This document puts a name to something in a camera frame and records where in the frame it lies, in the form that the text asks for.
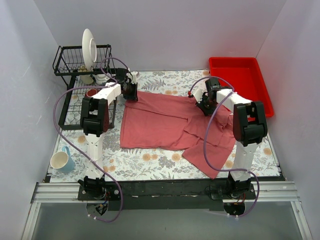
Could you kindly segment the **pink red t shirt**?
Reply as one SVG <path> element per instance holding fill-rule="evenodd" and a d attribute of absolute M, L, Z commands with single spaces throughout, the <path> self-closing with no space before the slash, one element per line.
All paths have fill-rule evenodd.
<path fill-rule="evenodd" d="M 216 178 L 204 158 L 204 139 L 209 116 L 192 98 L 140 91 L 138 101 L 127 100 L 120 130 L 120 147 L 178 151 L 209 178 Z M 235 145 L 233 114 L 220 107 L 210 124 L 206 154 L 221 169 Z"/>

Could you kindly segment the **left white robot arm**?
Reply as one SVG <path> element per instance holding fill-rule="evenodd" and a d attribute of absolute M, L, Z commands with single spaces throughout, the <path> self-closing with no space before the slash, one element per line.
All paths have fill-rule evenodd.
<path fill-rule="evenodd" d="M 108 129 L 111 129 L 109 108 L 116 105 L 117 97 L 123 95 L 126 100 L 138 100 L 138 75 L 137 71 L 121 68 L 116 75 L 98 74 L 96 83 L 104 88 L 93 89 L 86 93 L 82 99 L 80 126 L 85 135 L 87 145 L 86 154 L 92 160 L 87 167 L 85 176 L 89 179 L 100 179 L 103 169 L 103 140 Z"/>

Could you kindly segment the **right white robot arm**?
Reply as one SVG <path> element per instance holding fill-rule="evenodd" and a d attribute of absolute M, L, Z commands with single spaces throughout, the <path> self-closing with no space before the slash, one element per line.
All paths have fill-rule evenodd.
<path fill-rule="evenodd" d="M 206 163 L 215 171 L 225 170 L 217 169 L 209 163 L 207 138 L 210 125 L 220 107 L 224 106 L 233 113 L 232 131 L 236 140 L 236 153 L 233 167 L 228 171 L 230 184 L 226 186 L 226 192 L 230 198 L 237 199 L 245 192 L 243 184 L 250 184 L 250 178 L 254 175 L 250 171 L 254 154 L 268 133 L 264 104 L 242 97 L 221 77 L 206 76 L 196 82 L 200 81 L 204 81 L 206 90 L 191 89 L 188 94 L 195 98 L 197 107 L 206 116 L 210 116 L 204 135 L 203 155 Z"/>

